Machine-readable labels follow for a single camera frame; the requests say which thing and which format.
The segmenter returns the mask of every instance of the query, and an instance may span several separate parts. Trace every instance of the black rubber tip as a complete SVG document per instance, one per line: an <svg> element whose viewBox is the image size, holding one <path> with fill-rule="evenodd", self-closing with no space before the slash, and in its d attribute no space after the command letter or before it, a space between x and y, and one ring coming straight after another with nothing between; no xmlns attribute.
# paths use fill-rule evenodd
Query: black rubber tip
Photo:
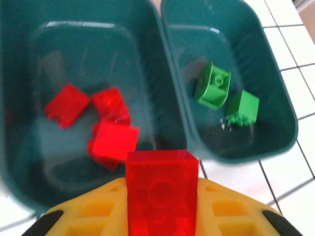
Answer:
<svg viewBox="0 0 315 236"><path fill-rule="evenodd" d="M281 236L303 236L283 216L269 210L264 210L262 213Z"/></svg>
<svg viewBox="0 0 315 236"><path fill-rule="evenodd" d="M22 236L45 236L62 215L62 210L43 215Z"/></svg>

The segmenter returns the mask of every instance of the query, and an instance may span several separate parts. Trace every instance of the white tile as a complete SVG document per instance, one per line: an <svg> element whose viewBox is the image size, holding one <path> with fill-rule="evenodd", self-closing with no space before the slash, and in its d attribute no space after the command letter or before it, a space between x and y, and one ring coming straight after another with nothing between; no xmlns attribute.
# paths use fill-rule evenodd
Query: white tile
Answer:
<svg viewBox="0 0 315 236"><path fill-rule="evenodd" d="M261 164L276 198L313 177L297 143L288 152L264 159Z"/></svg>
<svg viewBox="0 0 315 236"><path fill-rule="evenodd" d="M12 196L0 197L0 227L25 219L33 212Z"/></svg>
<svg viewBox="0 0 315 236"><path fill-rule="evenodd" d="M244 2L255 11L263 27L276 26L276 22L272 18L271 13L263 0L244 0Z"/></svg>
<svg viewBox="0 0 315 236"><path fill-rule="evenodd" d="M315 112L315 101L299 69L281 72L298 118Z"/></svg>
<svg viewBox="0 0 315 236"><path fill-rule="evenodd" d="M13 227L9 230L5 230L3 232L0 232L0 236L20 236L22 235L26 230L29 229L29 227L32 226L32 224L35 223L35 219L32 219L30 221L25 222L24 224L21 224L19 226Z"/></svg>
<svg viewBox="0 0 315 236"><path fill-rule="evenodd" d="M273 209L275 209L277 212L279 212L279 208L277 207L277 205L274 203L272 204L270 207L272 207Z"/></svg>
<svg viewBox="0 0 315 236"><path fill-rule="evenodd" d="M298 65L315 62L315 45L305 26L280 27Z"/></svg>
<svg viewBox="0 0 315 236"><path fill-rule="evenodd" d="M267 28L265 34L268 38L270 47L275 55L280 70L295 67L296 63L286 46L278 28Z"/></svg>
<svg viewBox="0 0 315 236"><path fill-rule="evenodd" d="M314 236L315 182L279 201L283 216L303 235Z"/></svg>
<svg viewBox="0 0 315 236"><path fill-rule="evenodd" d="M300 68L306 83L309 85L312 94L315 94L315 65Z"/></svg>
<svg viewBox="0 0 315 236"><path fill-rule="evenodd" d="M299 121L297 139L313 173L315 173L315 116Z"/></svg>
<svg viewBox="0 0 315 236"><path fill-rule="evenodd" d="M266 3L278 26L299 25L303 23L292 0L266 0Z"/></svg>
<svg viewBox="0 0 315 236"><path fill-rule="evenodd" d="M227 165L215 161L203 161L209 180L247 195L264 204L273 197L258 161Z"/></svg>

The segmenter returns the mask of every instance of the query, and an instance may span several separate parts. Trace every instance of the yellow plastic part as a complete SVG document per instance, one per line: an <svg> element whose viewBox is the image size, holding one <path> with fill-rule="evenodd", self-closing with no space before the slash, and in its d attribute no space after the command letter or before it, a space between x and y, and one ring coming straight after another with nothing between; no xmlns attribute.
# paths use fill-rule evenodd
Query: yellow plastic part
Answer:
<svg viewBox="0 0 315 236"><path fill-rule="evenodd" d="M127 236L126 179L118 178L47 213L63 215L46 236Z"/></svg>
<svg viewBox="0 0 315 236"><path fill-rule="evenodd" d="M126 179L118 178L47 213L64 213L46 236L128 236ZM195 236L280 236L263 216L273 208L210 180L198 181Z"/></svg>
<svg viewBox="0 0 315 236"><path fill-rule="evenodd" d="M200 178L195 236L280 236L263 210L279 214L263 203Z"/></svg>

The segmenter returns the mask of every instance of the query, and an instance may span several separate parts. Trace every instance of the transparent red lego brick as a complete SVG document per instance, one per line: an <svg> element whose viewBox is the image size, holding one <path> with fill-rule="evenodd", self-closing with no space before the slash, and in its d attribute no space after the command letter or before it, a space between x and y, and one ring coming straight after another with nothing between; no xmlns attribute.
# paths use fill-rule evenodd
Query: transparent red lego brick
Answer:
<svg viewBox="0 0 315 236"><path fill-rule="evenodd" d="M130 115L118 88L93 94L92 101L101 118L130 125Z"/></svg>
<svg viewBox="0 0 315 236"><path fill-rule="evenodd" d="M128 154L129 236L194 236L198 165L186 150Z"/></svg>
<svg viewBox="0 0 315 236"><path fill-rule="evenodd" d="M56 119L61 128L72 126L87 109L90 98L71 84L67 84L45 107L48 119Z"/></svg>
<svg viewBox="0 0 315 236"><path fill-rule="evenodd" d="M113 161L123 163L129 151L136 149L139 129L102 119L95 124L88 152L97 163L112 166Z"/></svg>

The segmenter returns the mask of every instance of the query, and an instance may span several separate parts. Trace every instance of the lego stud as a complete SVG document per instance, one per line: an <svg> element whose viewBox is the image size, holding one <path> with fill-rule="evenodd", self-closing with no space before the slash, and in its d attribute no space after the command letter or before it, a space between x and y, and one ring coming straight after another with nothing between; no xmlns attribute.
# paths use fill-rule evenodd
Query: lego stud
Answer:
<svg viewBox="0 0 315 236"><path fill-rule="evenodd" d="M221 75L216 75L214 80L214 86L220 88L223 85L223 78Z"/></svg>
<svg viewBox="0 0 315 236"><path fill-rule="evenodd" d="M169 181L155 183L149 190L150 202L159 208L169 207L173 204L176 195L174 185Z"/></svg>

